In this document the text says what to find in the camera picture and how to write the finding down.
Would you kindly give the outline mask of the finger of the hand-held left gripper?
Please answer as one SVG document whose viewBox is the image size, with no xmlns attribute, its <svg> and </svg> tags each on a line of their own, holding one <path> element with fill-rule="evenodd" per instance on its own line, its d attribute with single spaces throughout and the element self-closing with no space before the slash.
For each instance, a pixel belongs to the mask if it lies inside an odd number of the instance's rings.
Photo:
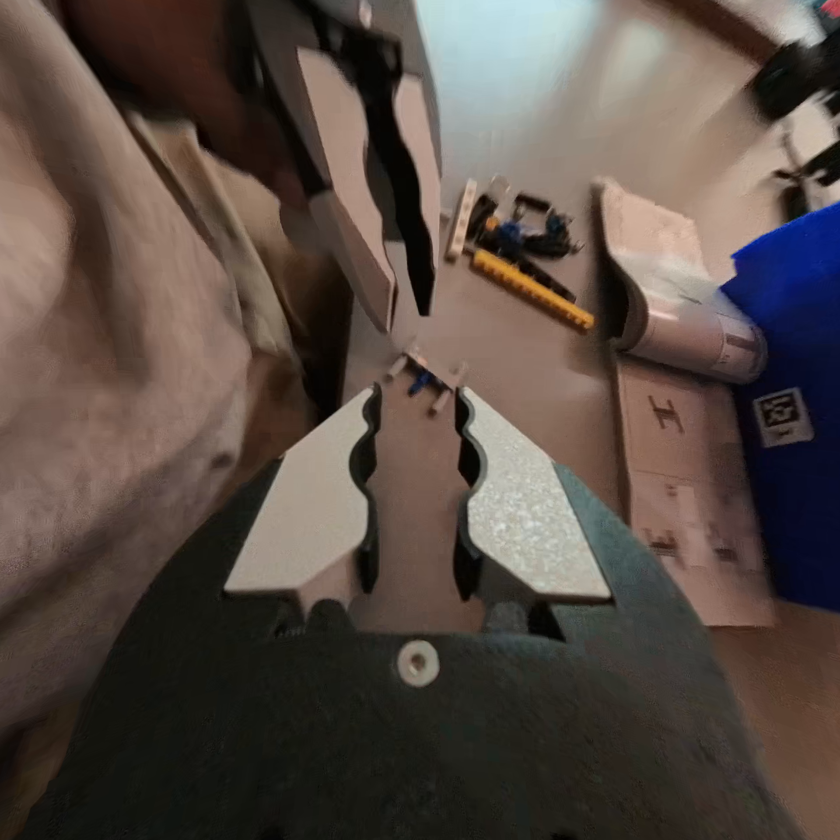
<svg viewBox="0 0 840 840">
<path fill-rule="evenodd" d="M 404 248 L 400 269 L 418 314 L 429 317 L 439 262 L 440 148 L 428 65 L 406 61 L 390 39 L 360 40 L 360 94 L 372 163 L 366 165 L 383 239 Z"/>
<path fill-rule="evenodd" d="M 362 99 L 325 53 L 300 47 L 298 63 L 329 179 L 310 200 L 311 217 L 369 319 L 389 333 L 397 283 L 364 168 L 369 130 Z"/>
</svg>

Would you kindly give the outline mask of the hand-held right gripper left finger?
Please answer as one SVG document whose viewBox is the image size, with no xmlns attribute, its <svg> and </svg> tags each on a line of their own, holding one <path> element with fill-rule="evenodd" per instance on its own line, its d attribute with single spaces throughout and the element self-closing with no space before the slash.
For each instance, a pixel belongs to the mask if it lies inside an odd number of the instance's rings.
<svg viewBox="0 0 840 840">
<path fill-rule="evenodd" d="M 291 447 L 225 582 L 228 595 L 278 595 L 296 611 L 349 606 L 373 592 L 379 523 L 369 481 L 377 467 L 382 389 L 370 385 Z"/>
</svg>

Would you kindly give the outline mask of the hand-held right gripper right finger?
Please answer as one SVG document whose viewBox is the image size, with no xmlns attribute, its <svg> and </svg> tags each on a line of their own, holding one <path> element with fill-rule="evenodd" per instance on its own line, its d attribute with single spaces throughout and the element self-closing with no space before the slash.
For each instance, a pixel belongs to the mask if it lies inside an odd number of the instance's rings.
<svg viewBox="0 0 840 840">
<path fill-rule="evenodd" d="M 540 446 L 468 387 L 458 389 L 455 584 L 463 602 L 600 604 L 611 589 Z"/>
</svg>

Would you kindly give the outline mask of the grey lego axle assembly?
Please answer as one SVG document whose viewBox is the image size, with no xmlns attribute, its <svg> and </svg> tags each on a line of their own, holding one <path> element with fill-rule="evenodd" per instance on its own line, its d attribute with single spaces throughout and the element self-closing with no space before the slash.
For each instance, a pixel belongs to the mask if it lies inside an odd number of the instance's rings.
<svg viewBox="0 0 840 840">
<path fill-rule="evenodd" d="M 431 371 L 436 376 L 437 383 L 430 385 L 414 398 L 409 397 L 407 390 L 417 373 L 422 370 Z M 436 417 L 443 412 L 459 387 L 465 383 L 468 371 L 469 365 L 465 361 L 445 363 L 436 356 L 424 353 L 417 345 L 414 345 L 399 354 L 385 372 L 384 381 L 387 384 L 391 384 L 405 375 L 408 376 L 409 381 L 405 390 L 406 396 L 410 400 L 416 400 L 424 392 L 431 393 L 433 395 L 431 398 L 432 402 L 427 407 L 427 414 L 431 417 Z"/>
</svg>

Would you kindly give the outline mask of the white lego beam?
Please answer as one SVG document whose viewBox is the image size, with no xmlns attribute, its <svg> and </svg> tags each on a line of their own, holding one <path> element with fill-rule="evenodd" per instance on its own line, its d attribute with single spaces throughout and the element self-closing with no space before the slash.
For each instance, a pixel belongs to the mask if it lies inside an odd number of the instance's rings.
<svg viewBox="0 0 840 840">
<path fill-rule="evenodd" d="M 455 263 L 465 249 L 469 222 L 476 205 L 478 197 L 478 183 L 474 178 L 469 178 L 465 183 L 463 192 L 460 195 L 458 204 L 451 214 L 448 242 L 444 257 L 448 263 Z"/>
</svg>

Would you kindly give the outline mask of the bent black lego beam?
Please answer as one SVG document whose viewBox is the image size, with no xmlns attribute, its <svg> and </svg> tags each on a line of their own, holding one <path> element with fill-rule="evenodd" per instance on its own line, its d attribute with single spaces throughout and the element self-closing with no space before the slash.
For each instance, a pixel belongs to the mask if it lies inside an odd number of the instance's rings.
<svg viewBox="0 0 840 840">
<path fill-rule="evenodd" d="M 470 212 L 467 226 L 466 239 L 475 240 L 486 228 L 487 220 L 494 216 L 499 206 L 498 200 L 484 192 L 480 194 Z"/>
</svg>

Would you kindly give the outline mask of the curved dark lego beam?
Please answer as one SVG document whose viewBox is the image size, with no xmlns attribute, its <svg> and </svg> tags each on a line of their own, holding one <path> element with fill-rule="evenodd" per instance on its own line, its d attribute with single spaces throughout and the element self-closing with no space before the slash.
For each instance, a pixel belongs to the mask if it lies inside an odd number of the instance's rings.
<svg viewBox="0 0 840 840">
<path fill-rule="evenodd" d="M 573 241 L 569 225 L 561 219 L 558 225 L 548 225 L 539 234 L 523 236 L 521 247 L 531 257 L 560 260 L 579 254 L 584 245 Z"/>
</svg>

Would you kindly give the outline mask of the lego instruction booklet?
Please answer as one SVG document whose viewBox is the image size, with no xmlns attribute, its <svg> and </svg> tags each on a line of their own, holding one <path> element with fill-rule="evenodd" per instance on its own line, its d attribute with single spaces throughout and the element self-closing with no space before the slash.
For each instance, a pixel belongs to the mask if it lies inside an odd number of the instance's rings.
<svg viewBox="0 0 840 840">
<path fill-rule="evenodd" d="M 693 220 L 612 178 L 593 197 L 626 301 L 610 346 L 628 524 L 706 626 L 772 627 L 732 393 L 763 371 L 766 342 L 711 278 Z"/>
</svg>

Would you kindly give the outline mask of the yellow lego beam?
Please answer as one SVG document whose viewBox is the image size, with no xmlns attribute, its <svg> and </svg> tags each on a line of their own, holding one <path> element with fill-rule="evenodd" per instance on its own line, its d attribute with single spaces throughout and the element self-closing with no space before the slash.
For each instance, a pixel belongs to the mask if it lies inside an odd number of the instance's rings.
<svg viewBox="0 0 840 840">
<path fill-rule="evenodd" d="M 513 264 L 482 248 L 471 252 L 470 267 L 515 297 L 527 301 L 552 318 L 569 324 L 578 332 L 589 333 L 595 327 L 595 318 L 591 313 L 540 285 Z"/>
</svg>

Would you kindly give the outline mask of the long black lego beam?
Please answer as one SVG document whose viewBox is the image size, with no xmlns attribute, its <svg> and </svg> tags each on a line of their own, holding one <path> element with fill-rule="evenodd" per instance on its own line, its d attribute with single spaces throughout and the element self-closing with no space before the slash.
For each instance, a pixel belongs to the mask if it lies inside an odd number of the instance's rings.
<svg viewBox="0 0 840 840">
<path fill-rule="evenodd" d="M 534 280 L 542 287 L 550 290 L 569 303 L 576 303 L 576 295 L 567 286 L 529 257 L 525 255 L 505 255 L 505 259 L 523 275 Z"/>
</svg>

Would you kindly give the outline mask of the white printed tag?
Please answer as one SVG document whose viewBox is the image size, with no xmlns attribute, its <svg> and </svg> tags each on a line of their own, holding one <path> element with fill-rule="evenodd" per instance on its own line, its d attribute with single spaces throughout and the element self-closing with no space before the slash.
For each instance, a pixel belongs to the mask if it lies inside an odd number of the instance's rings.
<svg viewBox="0 0 840 840">
<path fill-rule="evenodd" d="M 811 417 L 798 386 L 754 399 L 752 410 L 763 448 L 810 443 L 814 439 Z"/>
</svg>

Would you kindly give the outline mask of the blue storage bin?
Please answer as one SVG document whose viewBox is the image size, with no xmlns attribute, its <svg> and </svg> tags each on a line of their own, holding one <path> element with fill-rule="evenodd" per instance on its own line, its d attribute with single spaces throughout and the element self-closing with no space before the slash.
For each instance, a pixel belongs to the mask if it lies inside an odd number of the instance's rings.
<svg viewBox="0 0 840 840">
<path fill-rule="evenodd" d="M 745 461 L 773 585 L 786 601 L 839 610 L 839 205 L 733 256 L 726 296 L 759 327 L 768 360 L 735 389 Z M 798 386 L 810 443 L 763 448 L 753 400 Z"/>
</svg>

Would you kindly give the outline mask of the black blurred object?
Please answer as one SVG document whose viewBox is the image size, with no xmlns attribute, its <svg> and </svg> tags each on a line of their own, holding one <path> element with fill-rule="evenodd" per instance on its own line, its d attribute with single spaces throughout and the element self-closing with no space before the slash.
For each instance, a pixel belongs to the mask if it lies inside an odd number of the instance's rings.
<svg viewBox="0 0 840 840">
<path fill-rule="evenodd" d="M 811 159 L 795 148 L 791 115 L 808 99 L 816 98 L 839 134 L 839 30 L 829 31 L 816 45 L 785 45 L 749 84 L 760 117 L 781 125 L 780 146 L 786 167 L 771 174 L 780 184 L 784 223 L 790 223 L 826 204 L 826 189 L 839 180 L 839 140 Z"/>
</svg>

